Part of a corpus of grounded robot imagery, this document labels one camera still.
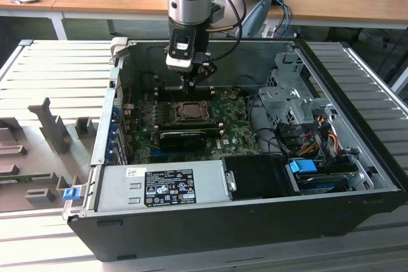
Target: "cable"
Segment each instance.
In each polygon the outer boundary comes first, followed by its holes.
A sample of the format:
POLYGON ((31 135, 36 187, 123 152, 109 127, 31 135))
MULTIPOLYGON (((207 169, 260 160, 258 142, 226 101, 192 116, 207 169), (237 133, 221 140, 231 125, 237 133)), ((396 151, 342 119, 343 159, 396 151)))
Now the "cable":
POLYGON ((298 152, 299 156, 305 155, 307 153, 310 153, 313 149, 315 149, 316 147, 318 147, 317 142, 313 142, 313 144, 311 144, 309 147, 307 147, 306 149, 301 150, 300 152, 298 152))
POLYGON ((281 38, 283 38, 284 34, 286 33, 286 31, 287 31, 287 29, 289 27, 289 9, 282 1, 280 1, 280 0, 274 0, 274 1, 276 1, 277 3, 279 3, 282 6, 282 8, 284 9, 284 13, 286 14, 286 25, 285 25, 285 29, 284 29, 284 31, 282 32, 282 35, 281 35, 281 38))
POLYGON ((279 30, 279 28, 281 28, 281 26, 282 26, 282 24, 283 24, 283 21, 285 20, 285 17, 286 17, 286 11, 283 10, 282 19, 280 20, 278 26, 275 28, 275 32, 276 32, 277 34, 279 34, 279 33, 278 33, 278 30, 279 30))
MULTIPOLYGON (((233 6, 232 0, 227 0, 227 1, 230 4, 232 4, 232 6, 233 6)), ((210 60, 210 62, 219 61, 219 60, 227 57, 228 55, 232 54, 234 52, 234 50, 237 49, 238 45, 240 44, 241 39, 242 39, 242 22, 245 20, 245 18, 247 16, 247 4, 245 3, 245 0, 242 0, 242 4, 244 6, 244 14, 242 15, 242 18, 239 21, 237 21, 237 22, 239 22, 239 25, 238 25, 239 26, 239 34, 238 34, 237 41, 235 42, 235 44, 232 46, 232 48, 230 50, 228 50, 227 52, 225 52, 224 54, 222 54, 222 55, 220 55, 220 56, 218 56, 216 58, 212 58, 210 60)))
POLYGON ((217 32, 223 32, 223 31, 228 31, 228 30, 232 30, 236 27, 238 27, 239 25, 242 25, 242 22, 244 22, 246 16, 247 16, 247 5, 245 3, 245 0, 242 0, 242 4, 244 6, 244 13, 242 15, 242 17, 239 17, 239 14, 237 12, 237 7, 233 4, 232 0, 227 0, 229 5, 231 6, 232 10, 234 11, 234 14, 237 18, 237 22, 233 25, 229 25, 229 26, 225 26, 225 27, 220 27, 220 28, 212 28, 212 29, 207 29, 206 31, 208 33, 217 33, 217 32))
POLYGON ((394 52, 394 50, 396 49, 396 47, 401 43, 402 39, 404 38, 404 36, 407 34, 408 28, 405 29, 404 33, 402 33, 401 37, 399 38, 399 40, 397 41, 397 43, 394 45, 394 47, 391 49, 390 52, 388 52, 388 54, 385 56, 384 60, 382 60, 381 65, 379 67, 379 69, 377 70, 377 74, 380 73, 380 71, 382 70, 385 62, 388 60, 388 57, 390 57, 390 55, 394 52))
POLYGON ((258 87, 260 87, 260 88, 262 87, 262 85, 259 84, 259 83, 258 83, 253 77, 251 77, 250 75, 240 75, 240 76, 238 76, 238 78, 235 79, 233 85, 236 85, 237 82, 238 82, 238 80, 241 79, 241 78, 248 78, 248 79, 250 79, 252 82, 254 82, 258 87))
POLYGON ((128 89, 129 89, 129 98, 127 99, 126 106, 123 107, 123 109, 127 109, 127 108, 128 108, 129 103, 130 103, 130 99, 132 98, 132 90, 130 89, 130 87, 128 87, 128 89))
POLYGON ((222 31, 232 30, 232 29, 236 28, 237 26, 239 26, 240 23, 242 23, 243 20, 242 20, 242 18, 240 17, 240 15, 238 14, 237 7, 233 4, 232 0, 227 0, 227 1, 228 1, 229 5, 231 6, 231 9, 232 9, 233 12, 234 12, 234 15, 235 15, 235 18, 237 19, 237 22, 236 22, 235 24, 233 24, 233 25, 231 25, 231 26, 227 26, 227 27, 221 27, 221 28, 215 28, 215 29, 207 29, 207 32, 213 33, 213 32, 222 32, 222 31), (230 27, 232 27, 232 28, 231 28, 231 29, 227 29, 227 30, 222 30, 222 31, 220 31, 220 29, 230 28, 230 27))

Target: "black cable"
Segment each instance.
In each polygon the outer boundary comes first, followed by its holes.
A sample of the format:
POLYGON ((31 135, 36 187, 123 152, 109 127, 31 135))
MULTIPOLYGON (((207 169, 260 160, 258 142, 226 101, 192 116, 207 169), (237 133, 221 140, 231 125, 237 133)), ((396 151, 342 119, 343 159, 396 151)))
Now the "black cable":
MULTIPOLYGON (((255 101, 256 101, 258 98, 260 98, 260 97, 259 97, 259 95, 257 94, 256 97, 254 97, 254 99, 252 100, 251 107, 249 108, 248 121, 249 121, 249 125, 250 125, 252 128, 253 128, 253 126, 252 126, 252 109, 254 108, 255 101)), ((262 99, 260 99, 260 100, 261 100, 262 107, 263 107, 263 108, 265 109, 265 111, 266 111, 266 114, 270 116, 268 110, 265 108, 265 105, 264 105, 263 102, 262 102, 262 99)), ((267 140, 266 138, 264 138, 264 137, 262 137, 261 135, 258 134, 258 132, 264 131, 265 129, 267 129, 267 130, 273 132, 273 129, 272 129, 272 128, 261 128, 261 129, 256 130, 255 133, 258 135, 258 138, 259 138, 260 140, 263 140, 265 143, 268 143, 268 149, 270 148, 270 145, 272 145, 272 146, 274 146, 275 148, 278 148, 279 150, 285 151, 286 154, 288 154, 289 156, 295 156, 295 157, 297 157, 297 154, 295 154, 294 152, 290 151, 290 149, 289 149, 287 146, 285 146, 282 142, 278 141, 278 144, 275 144, 275 143, 272 143, 270 140, 267 140)))
POLYGON ((237 22, 235 24, 233 24, 233 27, 237 27, 243 21, 242 17, 240 17, 240 15, 238 14, 237 7, 234 5, 232 0, 227 0, 227 1, 228 1, 229 5, 231 6, 232 11, 234 12, 235 18, 237 19, 237 22))
POLYGON ((275 28, 275 32, 277 33, 277 34, 279 34, 278 33, 278 30, 279 30, 279 28, 281 28, 281 26, 282 26, 282 24, 283 24, 283 21, 285 20, 285 18, 286 18, 286 10, 285 10, 285 8, 284 7, 282 7, 282 10, 283 10, 283 16, 282 16, 282 19, 280 20, 280 22, 279 22, 279 24, 278 24, 278 26, 275 28))
MULTIPOLYGON (((232 8, 234 8, 234 4, 232 2, 232 0, 227 0, 229 2, 229 5, 231 5, 232 8)), ((215 62, 215 61, 219 61, 225 57, 227 57, 228 55, 232 54, 234 52, 235 49, 237 49, 238 45, 241 42, 242 39, 242 22, 245 20, 246 16, 247 16, 247 4, 245 3, 245 0, 242 0, 242 4, 244 6, 244 14, 242 15, 241 19, 238 21, 239 23, 239 33, 238 33, 238 38, 237 41, 235 42, 235 44, 232 46, 232 48, 230 50, 228 50, 227 52, 225 52, 224 54, 211 59, 211 62, 215 62)))
POLYGON ((385 62, 388 60, 388 57, 390 57, 390 55, 394 52, 396 47, 401 43, 402 39, 407 34, 407 31, 408 31, 408 28, 405 29, 405 31, 404 31, 404 33, 402 33, 400 39, 397 41, 397 43, 394 45, 394 47, 391 49, 391 51, 388 52, 388 54, 385 56, 384 60, 382 60, 381 65, 380 65, 379 69, 377 70, 377 74, 379 74, 381 72, 385 62))
POLYGON ((258 83, 253 77, 251 77, 250 75, 240 75, 240 76, 238 76, 238 78, 235 79, 233 85, 237 85, 238 80, 241 79, 241 78, 248 78, 248 79, 250 79, 252 82, 254 82, 258 87, 262 87, 262 85, 259 84, 259 83, 258 83))

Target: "aluminum profile table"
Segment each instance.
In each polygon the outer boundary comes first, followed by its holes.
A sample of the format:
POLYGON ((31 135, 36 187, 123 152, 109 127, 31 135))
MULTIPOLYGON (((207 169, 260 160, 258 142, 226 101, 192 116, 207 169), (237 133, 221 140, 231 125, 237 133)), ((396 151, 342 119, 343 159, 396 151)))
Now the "aluminum profile table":
POLYGON ((64 124, 78 117, 99 122, 110 59, 110 41, 22 41, 0 70, 0 118, 40 126, 27 106, 49 97, 64 124))
MULTIPOLYGON (((15 118, 22 130, 7 127, 16 140, 2 138, 0 148, 24 147, 26 154, 3 152, 0 166, 15 165, 20 176, 54 173, 68 184, 75 177, 86 182, 95 138, 81 138, 75 123, 80 117, 90 118, 97 128, 114 66, 110 41, 22 41, 0 70, 0 119, 15 118), (65 125, 64 142, 69 148, 63 154, 55 152, 39 118, 28 110, 46 97, 51 115, 60 116, 65 125)), ((38 209, 25 198, 27 190, 37 188, 33 182, 0 185, 0 211, 38 209)), ((62 208, 58 186, 53 183, 49 188, 56 199, 41 207, 62 208)))
MULTIPOLYGON (((369 126, 408 172, 408 107, 349 47, 309 43, 369 126)), ((312 79, 316 90, 323 90, 312 79)))

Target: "wire bundle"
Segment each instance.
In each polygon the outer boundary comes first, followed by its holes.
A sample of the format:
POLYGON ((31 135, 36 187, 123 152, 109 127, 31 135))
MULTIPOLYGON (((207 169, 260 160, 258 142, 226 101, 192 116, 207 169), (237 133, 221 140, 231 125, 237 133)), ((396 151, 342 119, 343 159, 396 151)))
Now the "wire bundle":
POLYGON ((336 134, 334 134, 331 131, 329 131, 329 137, 333 140, 334 153, 336 153, 336 155, 338 155, 339 154, 339 139, 337 138, 336 134))
POLYGON ((284 12, 284 16, 283 16, 280 24, 276 28, 276 31, 278 31, 278 29, 282 26, 283 21, 286 19, 285 29, 283 30, 283 32, 281 34, 281 38, 283 38, 286 31, 287 31, 287 29, 288 29, 288 27, 289 27, 289 24, 291 23, 291 20, 292 20, 292 10, 291 10, 290 7, 288 7, 286 4, 283 3, 283 0, 282 1, 281 0, 272 0, 272 1, 275 1, 275 2, 279 3, 279 5, 282 7, 283 12, 284 12))

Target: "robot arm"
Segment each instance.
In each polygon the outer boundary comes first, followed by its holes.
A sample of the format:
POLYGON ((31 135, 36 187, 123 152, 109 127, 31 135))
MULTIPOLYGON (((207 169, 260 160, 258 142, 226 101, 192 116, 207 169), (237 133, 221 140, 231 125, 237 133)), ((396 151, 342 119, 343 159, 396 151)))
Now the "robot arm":
POLYGON ((184 89, 194 89, 207 52, 212 0, 168 0, 170 45, 166 64, 181 73, 184 89))
MULTIPOLYGON (((225 7, 224 18, 216 23, 218 29, 234 31, 230 25, 237 22, 232 7, 227 0, 215 0, 225 7)), ((269 11, 270 0, 231 0, 242 18, 244 35, 252 36, 261 27, 269 11)), ((207 53, 210 32, 212 0, 169 0, 170 45, 166 64, 170 70, 181 74, 184 90, 189 92, 200 81, 216 72, 207 53)))

